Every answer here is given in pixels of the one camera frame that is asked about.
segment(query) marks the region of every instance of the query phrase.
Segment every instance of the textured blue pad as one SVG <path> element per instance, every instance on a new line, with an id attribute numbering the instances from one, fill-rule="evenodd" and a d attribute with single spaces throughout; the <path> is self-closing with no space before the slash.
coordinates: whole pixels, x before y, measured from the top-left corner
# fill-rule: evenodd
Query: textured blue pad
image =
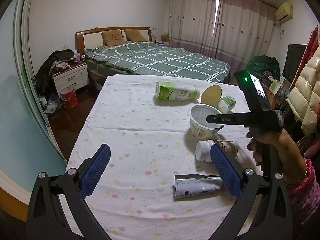
<path id="1" fill-rule="evenodd" d="M 218 170 L 224 185 L 230 195 L 239 199 L 242 195 L 241 179 L 236 171 L 232 168 L 230 162 L 217 145 L 213 145 L 210 151 L 211 160 Z"/>
<path id="2" fill-rule="evenodd" d="M 111 150 L 110 147 L 106 145 L 102 148 L 98 156 L 93 160 L 92 164 L 83 175 L 81 180 L 81 190 L 79 192 L 83 199 L 93 193 L 102 173 L 110 161 L 110 157 Z"/>

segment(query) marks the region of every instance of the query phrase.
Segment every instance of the device handle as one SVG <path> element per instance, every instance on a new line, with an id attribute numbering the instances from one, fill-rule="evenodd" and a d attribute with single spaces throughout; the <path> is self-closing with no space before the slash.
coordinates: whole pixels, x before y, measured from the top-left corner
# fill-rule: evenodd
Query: device handle
<path id="1" fill-rule="evenodd" d="M 256 138 L 267 131 L 253 128 L 251 127 L 250 133 L 253 136 L 253 139 Z M 278 150 L 276 147 L 272 145 L 267 145 L 260 143 L 256 140 L 258 144 L 261 145 L 261 153 L 262 153 L 262 163 L 261 163 L 261 170 L 263 171 L 264 176 L 273 177 L 276 173 L 282 173 L 282 162 L 280 160 Z"/>

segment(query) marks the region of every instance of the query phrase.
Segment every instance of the person's hand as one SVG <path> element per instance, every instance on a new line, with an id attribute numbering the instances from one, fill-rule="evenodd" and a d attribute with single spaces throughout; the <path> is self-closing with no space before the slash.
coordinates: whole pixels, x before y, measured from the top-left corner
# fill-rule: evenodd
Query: person's hand
<path id="1" fill-rule="evenodd" d="M 252 138 L 250 132 L 247 133 L 247 138 Z M 281 133 L 264 133 L 258 136 L 256 140 L 252 139 L 247 145 L 247 149 L 253 152 L 256 165 L 259 166 L 262 162 L 262 153 L 261 144 L 257 141 L 276 147 L 283 165 L 283 176 L 286 183 L 292 184 L 305 177 L 307 165 L 300 154 L 298 146 L 285 129 L 282 129 Z"/>

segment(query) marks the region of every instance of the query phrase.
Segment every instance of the air conditioner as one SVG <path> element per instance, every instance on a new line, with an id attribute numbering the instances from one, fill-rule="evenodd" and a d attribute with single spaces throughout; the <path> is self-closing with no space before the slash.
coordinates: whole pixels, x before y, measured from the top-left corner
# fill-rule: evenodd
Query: air conditioner
<path id="1" fill-rule="evenodd" d="M 293 18 L 293 7 L 291 4 L 284 2 L 276 11 L 276 19 L 280 24 Z"/>

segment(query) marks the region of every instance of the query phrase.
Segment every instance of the device screen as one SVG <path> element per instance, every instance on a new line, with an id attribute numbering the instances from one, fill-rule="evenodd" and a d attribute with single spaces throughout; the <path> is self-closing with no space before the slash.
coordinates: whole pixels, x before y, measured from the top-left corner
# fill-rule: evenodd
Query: device screen
<path id="1" fill-rule="evenodd" d="M 256 88 L 256 91 L 257 91 L 258 95 L 259 95 L 259 96 L 262 96 L 262 97 L 264 97 L 264 98 L 267 98 L 267 97 L 266 97 L 266 94 L 265 94 L 264 91 L 263 91 L 263 88 L 262 88 L 262 85 L 261 85 L 259 79 L 257 79 L 255 76 L 253 76 L 253 75 L 251 75 L 251 74 L 250 74 L 250 77 L 251 77 L 251 79 L 252 79 L 252 81 L 253 81 L 253 84 L 254 84 L 254 86 L 255 86 L 255 88 Z"/>

